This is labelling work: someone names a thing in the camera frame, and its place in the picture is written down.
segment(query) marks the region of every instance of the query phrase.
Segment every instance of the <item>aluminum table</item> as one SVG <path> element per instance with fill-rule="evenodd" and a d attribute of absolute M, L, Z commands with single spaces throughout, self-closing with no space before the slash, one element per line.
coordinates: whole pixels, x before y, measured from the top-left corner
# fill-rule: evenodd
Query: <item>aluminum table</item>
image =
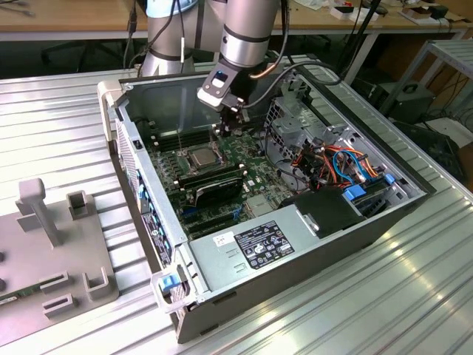
<path fill-rule="evenodd" d="M 330 80 L 326 71 L 312 71 Z M 0 81 L 0 214 L 15 208 L 16 181 L 29 176 L 43 179 L 49 202 L 78 189 L 93 194 L 120 289 L 116 301 L 5 345 L 0 354 L 473 353 L 473 196 L 346 84 L 330 89 L 437 194 L 369 248 L 178 345 L 149 287 L 95 93 L 99 81 L 133 75 Z M 336 123 L 337 111 L 313 95 L 317 110 Z M 7 326 L 0 316 L 0 331 Z"/>

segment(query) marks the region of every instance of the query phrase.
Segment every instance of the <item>metal rack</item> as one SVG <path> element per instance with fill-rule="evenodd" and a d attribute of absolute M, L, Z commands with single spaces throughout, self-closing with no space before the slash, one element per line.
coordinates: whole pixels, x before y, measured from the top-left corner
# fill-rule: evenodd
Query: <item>metal rack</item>
<path fill-rule="evenodd" d="M 395 99 L 401 93 L 401 90 L 406 86 L 407 81 L 414 75 L 415 71 L 423 63 L 428 54 L 435 55 L 437 61 L 422 78 L 421 84 L 427 85 L 442 64 L 448 64 L 468 78 L 473 78 L 473 41 L 427 41 L 379 109 L 380 113 L 386 115 Z M 455 112 L 461 111 L 471 100 L 473 100 L 473 92 L 456 107 Z"/>

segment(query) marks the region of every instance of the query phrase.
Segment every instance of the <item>gray plastic bracket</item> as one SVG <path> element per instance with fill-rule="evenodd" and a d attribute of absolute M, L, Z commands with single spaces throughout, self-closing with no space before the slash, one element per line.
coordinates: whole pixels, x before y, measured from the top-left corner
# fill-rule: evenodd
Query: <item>gray plastic bracket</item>
<path fill-rule="evenodd" d="M 39 220 L 36 217 L 36 214 L 30 214 L 27 216 L 17 218 L 16 221 L 18 222 L 21 229 L 23 229 L 25 233 L 41 228 L 41 223 L 39 223 Z"/>
<path fill-rule="evenodd" d="M 65 294 L 42 304 L 43 314 L 48 317 L 55 317 L 75 307 L 74 298 L 71 294 Z"/>
<path fill-rule="evenodd" d="M 54 274 L 50 277 L 40 279 L 39 282 L 41 284 L 39 289 L 42 290 L 44 294 L 48 294 L 70 285 L 72 283 L 72 278 L 69 277 L 67 271 L 63 271 L 59 274 Z"/>
<path fill-rule="evenodd" d="M 21 215 L 23 216 L 35 213 L 30 205 L 25 205 L 20 200 L 15 201 L 15 204 L 16 204 L 16 208 L 20 211 Z"/>
<path fill-rule="evenodd" d="M 97 283 L 97 279 L 92 280 L 91 282 L 85 272 L 82 274 L 82 278 L 84 280 L 84 287 L 86 289 L 87 296 L 89 296 L 89 299 L 91 301 L 95 301 L 101 297 L 105 297 L 113 289 L 113 285 L 110 283 L 109 277 L 107 276 L 106 270 L 103 266 L 101 267 L 101 273 L 102 280 L 100 283 Z"/>
<path fill-rule="evenodd" d="M 92 213 L 92 208 L 87 202 L 87 196 L 84 191 L 76 191 L 67 194 L 66 202 L 72 220 L 90 216 Z"/>

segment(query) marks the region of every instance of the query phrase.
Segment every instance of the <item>white paper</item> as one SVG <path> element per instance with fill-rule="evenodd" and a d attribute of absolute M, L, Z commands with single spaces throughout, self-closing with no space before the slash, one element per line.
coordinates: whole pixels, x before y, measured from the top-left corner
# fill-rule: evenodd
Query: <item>white paper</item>
<path fill-rule="evenodd" d="M 294 0 L 300 5 L 309 7 L 312 10 L 318 10 L 323 6 L 328 6 L 328 0 Z"/>
<path fill-rule="evenodd" d="M 234 233 L 232 231 L 227 231 L 224 234 L 217 235 L 213 238 L 215 245 L 219 248 L 220 246 L 224 246 L 225 244 L 229 244 L 235 241 Z"/>

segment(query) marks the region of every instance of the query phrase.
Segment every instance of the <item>motherboard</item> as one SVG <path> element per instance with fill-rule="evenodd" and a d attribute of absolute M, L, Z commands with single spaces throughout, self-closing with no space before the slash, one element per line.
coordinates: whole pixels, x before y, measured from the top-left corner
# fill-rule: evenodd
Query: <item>motherboard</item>
<path fill-rule="evenodd" d="M 261 150 L 259 132 L 175 136 L 149 156 L 190 239 L 250 220 L 295 195 Z M 204 143 L 189 145 L 204 140 Z"/>

